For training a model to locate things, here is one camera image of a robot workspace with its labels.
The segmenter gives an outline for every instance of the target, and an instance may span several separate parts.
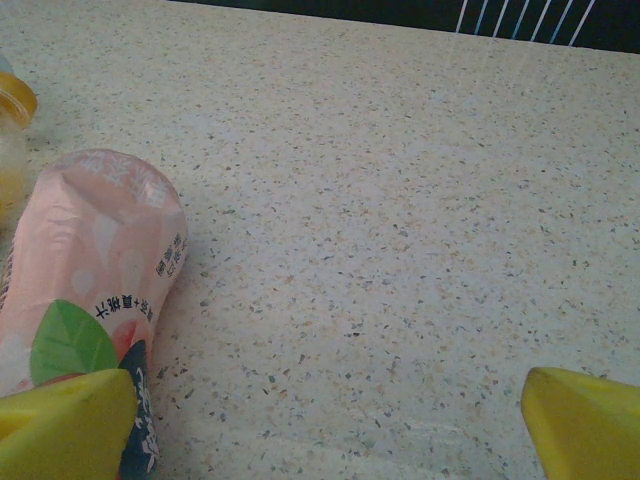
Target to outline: printed leaf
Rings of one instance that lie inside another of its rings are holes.
[[[116,349],[91,314],[55,300],[42,317],[31,347],[31,380],[42,385],[62,375],[118,367]]]

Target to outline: speckled countertop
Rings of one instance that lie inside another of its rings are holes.
[[[640,383],[640,57],[158,0],[4,2],[39,168],[182,192],[161,479],[541,479],[529,368]]]

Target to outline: white stripe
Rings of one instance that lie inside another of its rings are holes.
[[[558,26],[556,27],[555,32],[553,32],[553,35],[551,36],[551,40],[549,40],[549,43],[553,43],[556,41],[556,35],[558,35],[558,32],[560,31],[560,27],[562,26],[562,23],[564,22],[564,17],[567,16],[567,13],[569,13],[569,9],[571,8],[571,4],[573,3],[573,0],[569,0],[567,2],[567,6],[564,7],[564,12],[562,12],[562,16],[560,17],[560,21],[558,22]]]
[[[456,26],[456,33],[460,31],[460,25],[462,24],[462,17],[464,17],[464,11],[467,9],[467,0],[464,0],[462,4],[462,10],[460,10],[460,16],[458,17],[458,25]]]
[[[580,29],[582,28],[582,24],[587,19],[587,15],[589,15],[589,12],[591,11],[591,7],[593,7],[593,4],[595,2],[596,2],[596,0],[591,0],[591,2],[589,2],[589,6],[587,7],[587,11],[584,12],[584,15],[582,16],[582,20],[580,20],[580,23],[578,24],[578,28],[576,28],[576,31],[573,34],[573,37],[571,37],[571,41],[569,42],[569,46],[573,45],[573,42],[575,41],[576,37],[580,33]]]
[[[513,35],[511,35],[511,39],[516,38],[518,34],[518,30],[520,30],[520,24],[522,23],[522,18],[524,17],[524,12],[527,11],[527,7],[529,6],[529,0],[524,2],[524,7],[522,7],[522,12],[520,12],[520,18],[518,19],[518,23],[516,24],[516,29],[513,31]]]
[[[482,4],[482,10],[480,10],[480,16],[478,17],[478,23],[476,23],[476,31],[473,32],[474,35],[478,34],[478,30],[480,30],[480,24],[482,23],[482,17],[484,17],[484,9],[487,8],[487,2],[489,0],[484,0]]]
[[[538,30],[540,29],[540,24],[542,24],[542,20],[544,20],[544,16],[547,14],[547,8],[549,8],[550,3],[551,0],[547,0],[547,3],[544,4],[542,13],[540,14],[540,18],[538,19],[538,24],[536,25],[536,29],[533,31],[533,35],[531,35],[532,42],[536,39],[536,35],[538,34]]]
[[[500,16],[498,17],[498,23],[496,23],[496,28],[493,30],[494,37],[498,33],[498,29],[500,28],[500,24],[502,23],[502,17],[504,17],[504,11],[507,9],[507,5],[509,5],[509,0],[504,0],[504,3],[502,4],[502,10],[500,10]]]

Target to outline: plastic bottle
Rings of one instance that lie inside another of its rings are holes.
[[[0,224],[27,193],[27,149],[23,130],[38,101],[0,55]]]

